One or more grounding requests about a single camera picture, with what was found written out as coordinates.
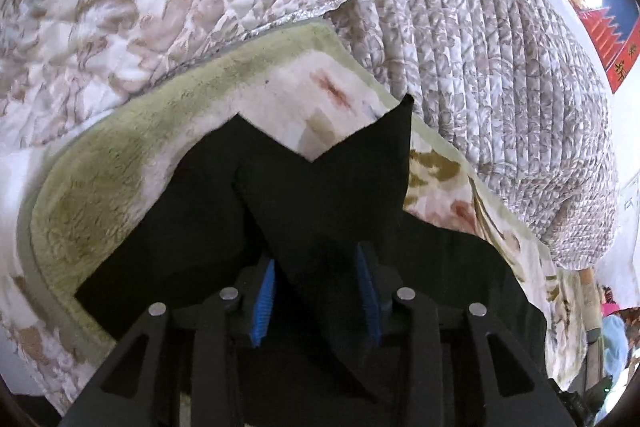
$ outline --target white quilted blanket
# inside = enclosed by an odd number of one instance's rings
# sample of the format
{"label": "white quilted blanket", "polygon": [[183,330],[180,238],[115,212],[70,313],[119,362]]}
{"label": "white quilted blanket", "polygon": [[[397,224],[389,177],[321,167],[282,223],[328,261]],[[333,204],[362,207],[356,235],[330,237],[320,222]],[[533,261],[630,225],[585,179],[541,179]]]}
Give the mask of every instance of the white quilted blanket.
{"label": "white quilted blanket", "polygon": [[350,0],[327,17],[556,263],[580,269],[606,253],[617,172],[605,87],[548,1]]}

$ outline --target quilted comforter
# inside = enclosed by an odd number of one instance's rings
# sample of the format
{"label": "quilted comforter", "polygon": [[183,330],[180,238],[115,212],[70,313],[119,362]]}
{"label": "quilted comforter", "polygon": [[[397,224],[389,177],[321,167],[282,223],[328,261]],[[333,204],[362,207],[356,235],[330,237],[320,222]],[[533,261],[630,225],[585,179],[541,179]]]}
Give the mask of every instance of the quilted comforter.
{"label": "quilted comforter", "polygon": [[606,84],[547,0],[350,0],[327,17],[556,263],[582,269],[606,253],[617,183]]}
{"label": "quilted comforter", "polygon": [[353,56],[580,269],[610,245],[605,85],[546,0],[0,0],[0,154],[46,143],[193,57],[325,13]]}

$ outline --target metal screw head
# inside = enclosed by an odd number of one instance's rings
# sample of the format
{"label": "metal screw head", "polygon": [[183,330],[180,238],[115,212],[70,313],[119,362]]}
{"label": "metal screw head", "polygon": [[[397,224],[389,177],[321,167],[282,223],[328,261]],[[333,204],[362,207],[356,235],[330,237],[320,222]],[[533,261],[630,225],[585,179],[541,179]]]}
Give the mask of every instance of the metal screw head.
{"label": "metal screw head", "polygon": [[152,317],[159,317],[166,313],[166,304],[162,302],[156,302],[149,306],[149,315]]}
{"label": "metal screw head", "polygon": [[237,299],[239,295],[240,292],[233,286],[230,286],[229,288],[222,288],[222,290],[220,290],[220,298],[223,301],[233,301]]}
{"label": "metal screw head", "polygon": [[474,302],[469,305],[469,311],[476,317],[484,317],[486,315],[486,306],[479,302]]}
{"label": "metal screw head", "polygon": [[415,299],[415,291],[413,288],[407,288],[406,286],[403,286],[402,288],[400,288],[397,292],[396,295],[398,295],[398,298],[401,301],[412,301]]}

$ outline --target red stain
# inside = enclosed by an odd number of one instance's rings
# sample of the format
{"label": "red stain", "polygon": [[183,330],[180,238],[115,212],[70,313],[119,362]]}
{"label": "red stain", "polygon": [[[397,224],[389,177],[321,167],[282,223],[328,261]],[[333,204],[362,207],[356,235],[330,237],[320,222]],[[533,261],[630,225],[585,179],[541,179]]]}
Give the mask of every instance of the red stain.
{"label": "red stain", "polygon": [[335,105],[353,112],[353,107],[349,102],[347,94],[343,90],[340,90],[335,86],[335,84],[331,81],[331,77],[326,71],[318,70],[314,73],[311,73],[309,76],[311,77],[312,81],[318,84],[318,87],[320,87],[320,89],[329,94],[329,97]]}
{"label": "red stain", "polygon": [[480,237],[478,233],[478,222],[476,221],[476,212],[473,210],[471,204],[466,203],[466,201],[456,200],[451,203],[451,212],[465,224],[464,227],[461,227],[463,232],[472,233]]}

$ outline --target black cloth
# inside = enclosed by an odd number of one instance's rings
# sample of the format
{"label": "black cloth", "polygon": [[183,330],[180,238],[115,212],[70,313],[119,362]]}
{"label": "black cloth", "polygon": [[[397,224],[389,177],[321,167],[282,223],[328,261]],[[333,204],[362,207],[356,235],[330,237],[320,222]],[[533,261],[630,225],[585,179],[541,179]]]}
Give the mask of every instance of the black cloth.
{"label": "black cloth", "polygon": [[149,304],[201,302],[268,250],[278,265],[269,333],[260,349],[239,353],[245,420],[382,427],[399,353],[366,342],[350,254],[369,241],[381,264],[437,303],[485,303],[544,371],[545,319],[495,248],[402,211],[411,108],[405,97],[314,162],[232,118],[184,156],[76,297],[119,338]]}

